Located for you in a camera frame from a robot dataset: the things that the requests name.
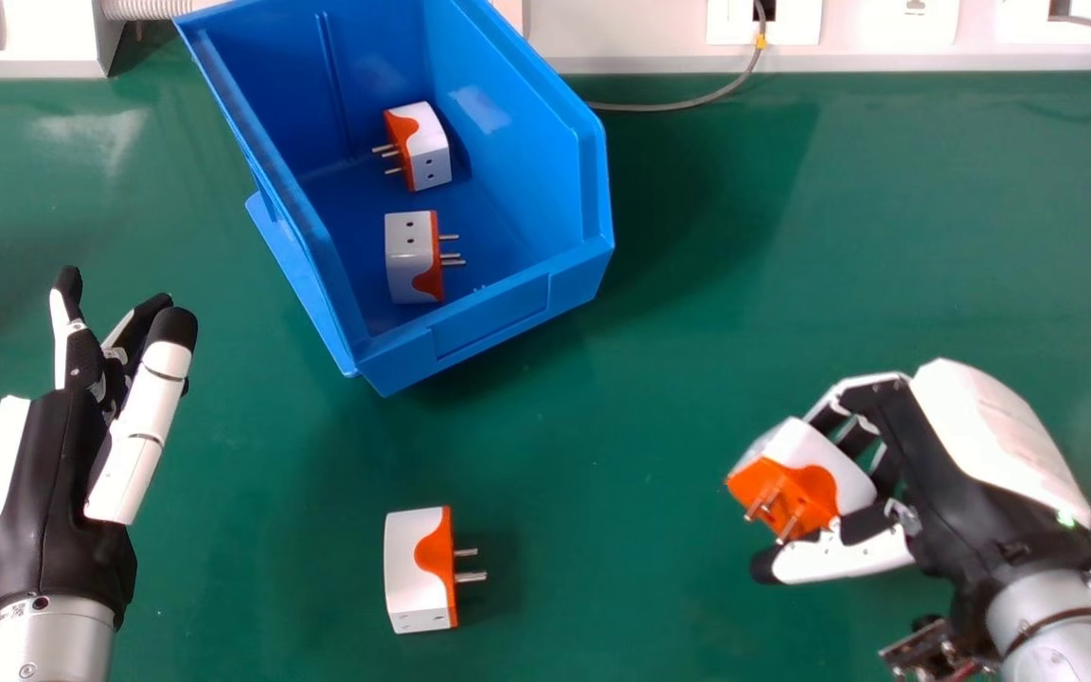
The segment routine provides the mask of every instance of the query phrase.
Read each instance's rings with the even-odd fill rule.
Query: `white and orange plug adapter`
[[[448,155],[445,128],[428,103],[385,109],[388,143],[373,147],[383,159],[398,158],[398,166],[385,175],[403,174],[410,191],[429,190],[452,182],[454,169]]]
[[[447,506],[385,515],[385,610],[399,635],[457,627],[457,584],[480,583],[485,571],[456,573],[456,557],[477,549],[454,549]]]
[[[873,504],[870,476],[810,423],[789,418],[750,446],[727,476],[744,518],[763,519],[778,543]]]
[[[463,255],[441,250],[442,241],[455,239],[455,234],[441,234],[436,212],[385,214],[385,280],[395,303],[445,299],[443,268],[466,264]]]

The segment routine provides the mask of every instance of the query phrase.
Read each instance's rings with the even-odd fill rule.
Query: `green table surface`
[[[51,381],[63,263],[100,333],[159,289],[201,322],[117,681],[884,679],[876,649],[948,585],[755,585],[771,537],[722,477],[840,376],[937,356],[1024,394],[1091,498],[1091,74],[760,76],[606,117],[619,247],[595,302],[380,398],[243,212],[183,44],[124,50],[108,82],[0,83],[0,397]],[[491,577],[460,629],[397,637],[383,519],[439,504]]]

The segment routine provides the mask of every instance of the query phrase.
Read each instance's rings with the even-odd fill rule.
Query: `blue plastic bin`
[[[600,121],[485,0],[242,0],[177,20],[259,191],[248,211],[343,374],[388,396],[589,301],[614,249]],[[371,148],[427,99],[454,181]],[[432,208],[443,306],[395,306],[387,212]]]

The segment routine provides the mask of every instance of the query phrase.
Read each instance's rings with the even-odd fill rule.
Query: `blue storage bin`
[[[600,121],[485,0],[242,0],[177,20],[259,191],[248,212],[343,374],[383,396],[592,299],[614,234]],[[371,154],[427,99],[454,181]],[[436,211],[443,306],[395,306],[383,216]]]

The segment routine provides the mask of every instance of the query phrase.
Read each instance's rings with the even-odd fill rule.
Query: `robotic hand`
[[[758,583],[913,563],[952,583],[948,618],[879,651],[896,679],[1091,682],[1091,505],[1030,406],[982,371],[840,381],[758,438],[728,488],[778,538]]]
[[[156,295],[100,345],[83,278],[49,291],[55,390],[0,403],[0,681],[103,682],[133,600],[133,523],[163,454],[196,319]]]

